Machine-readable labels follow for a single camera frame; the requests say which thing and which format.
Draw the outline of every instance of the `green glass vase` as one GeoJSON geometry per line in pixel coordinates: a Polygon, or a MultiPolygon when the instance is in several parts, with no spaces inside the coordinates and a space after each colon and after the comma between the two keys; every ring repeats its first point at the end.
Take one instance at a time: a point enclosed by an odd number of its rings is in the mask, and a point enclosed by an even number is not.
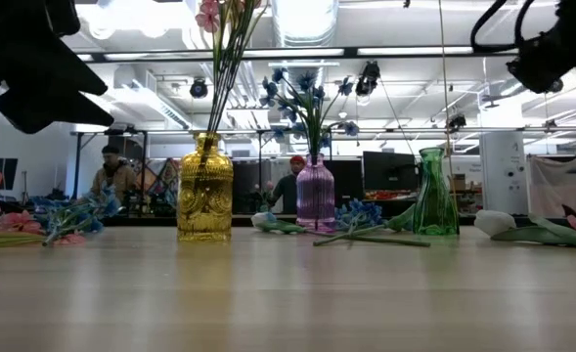
{"type": "Polygon", "coordinates": [[[459,216],[442,176],[441,148],[421,150],[422,185],[414,209],[414,233],[448,236],[459,232],[459,216]]]}

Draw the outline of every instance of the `ceiling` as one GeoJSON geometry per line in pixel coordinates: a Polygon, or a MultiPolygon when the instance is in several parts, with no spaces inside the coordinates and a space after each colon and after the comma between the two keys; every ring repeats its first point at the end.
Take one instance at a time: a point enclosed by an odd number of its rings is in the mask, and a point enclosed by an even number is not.
{"type": "MultiPolygon", "coordinates": [[[[80,33],[65,38],[66,44],[77,53],[207,48],[205,42],[208,38],[204,38],[203,42],[194,22],[195,12],[190,10],[196,8],[195,0],[162,3],[151,0],[122,1],[124,6],[116,7],[115,11],[104,18],[94,15],[98,5],[94,5],[93,0],[77,1],[77,12],[83,26],[80,33]]],[[[307,19],[311,15],[307,15],[306,11],[303,13],[302,9],[307,9],[307,3],[311,0],[276,1],[293,3],[294,15],[301,16],[304,25],[310,25],[307,19]]],[[[332,44],[335,47],[361,48],[440,45],[443,36],[446,46],[468,46],[472,27],[492,2],[442,0],[442,26],[438,2],[434,0],[414,0],[409,9],[402,8],[402,0],[339,0],[332,44]]],[[[524,22],[523,33],[526,36],[537,35],[539,31],[547,30],[554,24],[553,4],[554,1],[536,0],[536,7],[529,11],[524,22]]],[[[510,1],[507,9],[500,11],[485,25],[478,39],[484,43],[512,42],[517,16],[515,6],[516,2],[510,1]]],[[[251,37],[252,48],[277,46],[272,16],[272,8],[269,8],[268,14],[262,17],[251,37]]],[[[332,107],[329,117],[330,120],[339,120],[338,114],[345,112],[346,119],[358,120],[362,128],[396,127],[398,122],[413,128],[432,125],[442,127],[448,106],[449,113],[463,112],[468,126],[477,125],[479,106],[487,104],[480,100],[511,83],[512,77],[506,68],[506,62],[510,60],[511,57],[381,59],[377,63],[383,84],[376,88],[370,102],[364,105],[357,101],[354,94],[349,98],[340,98],[332,107]]],[[[231,111],[237,106],[247,109],[258,106],[255,98],[260,96],[254,94],[254,90],[249,89],[244,81],[254,79],[260,84],[264,76],[272,72],[269,64],[276,62],[253,61],[249,67],[241,66],[244,79],[236,86],[240,95],[234,96],[231,106],[227,107],[231,117],[224,119],[221,129],[249,129],[247,124],[255,122],[257,126],[252,127],[269,127],[284,122],[275,110],[231,111]],[[250,118],[241,117],[249,115],[254,116],[252,122],[250,118]]],[[[366,60],[341,59],[327,62],[327,65],[333,66],[325,68],[324,81],[326,90],[333,93],[335,82],[345,76],[356,77],[366,60]]],[[[92,67],[97,72],[107,71],[103,65],[92,67]]],[[[136,79],[148,87],[154,83],[156,95],[190,124],[202,128],[206,123],[211,110],[212,86],[209,85],[207,98],[194,100],[189,94],[189,88],[194,77],[210,80],[207,67],[203,68],[199,63],[138,63],[109,65],[109,70],[110,73],[103,75],[113,76],[105,79],[111,90],[102,103],[108,106],[116,119],[133,122],[144,128],[180,127],[155,107],[155,101],[144,99],[146,97],[139,99],[125,92],[122,84],[131,85],[131,80],[136,79]],[[149,77],[155,78],[155,82],[147,80],[147,72],[149,77]]],[[[516,99],[522,103],[524,124],[527,125],[541,126],[549,117],[571,115],[576,112],[576,71],[564,77],[561,93],[544,96],[527,91],[516,96],[516,99]]],[[[576,126],[576,116],[563,121],[562,125],[576,126]]],[[[375,137],[389,140],[402,138],[400,135],[373,134],[372,138],[375,137]]],[[[570,133],[567,137],[569,139],[563,139],[563,143],[572,142],[576,133],[570,133]]],[[[159,141],[159,138],[153,139],[153,143],[155,141],[159,141]]],[[[178,143],[174,137],[162,138],[161,142],[178,143]]]]}

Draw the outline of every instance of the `desk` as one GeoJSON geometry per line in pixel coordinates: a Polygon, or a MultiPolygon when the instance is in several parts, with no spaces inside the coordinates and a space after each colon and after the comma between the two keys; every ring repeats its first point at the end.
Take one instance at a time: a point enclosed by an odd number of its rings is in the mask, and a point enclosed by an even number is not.
{"type": "Polygon", "coordinates": [[[174,239],[0,249],[0,351],[576,351],[576,249],[174,239]]]}

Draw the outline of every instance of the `pink glass vase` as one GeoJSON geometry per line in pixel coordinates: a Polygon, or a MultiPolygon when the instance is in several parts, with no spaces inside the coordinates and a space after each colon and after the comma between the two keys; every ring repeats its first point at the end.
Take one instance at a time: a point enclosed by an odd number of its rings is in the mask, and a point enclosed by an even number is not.
{"type": "Polygon", "coordinates": [[[323,155],[307,156],[307,165],[296,178],[296,222],[311,231],[333,232],[335,180],[323,164],[323,155]]]}

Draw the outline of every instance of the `embossed vase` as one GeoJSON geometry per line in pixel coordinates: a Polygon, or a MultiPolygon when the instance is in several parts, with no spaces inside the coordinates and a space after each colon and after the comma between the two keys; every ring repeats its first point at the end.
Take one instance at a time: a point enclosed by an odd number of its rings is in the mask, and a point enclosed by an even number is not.
{"type": "Polygon", "coordinates": [[[312,231],[330,233],[335,224],[335,179],[323,164],[323,155],[307,156],[296,178],[296,222],[312,231]]]}
{"type": "Polygon", "coordinates": [[[421,150],[422,184],[414,208],[414,233],[448,236],[459,230],[459,215],[442,175],[441,148],[421,150]]]}
{"type": "Polygon", "coordinates": [[[177,210],[179,242],[231,239],[233,163],[218,152],[217,134],[196,136],[197,149],[181,159],[177,210]],[[205,149],[205,141],[211,148],[205,149]]]}

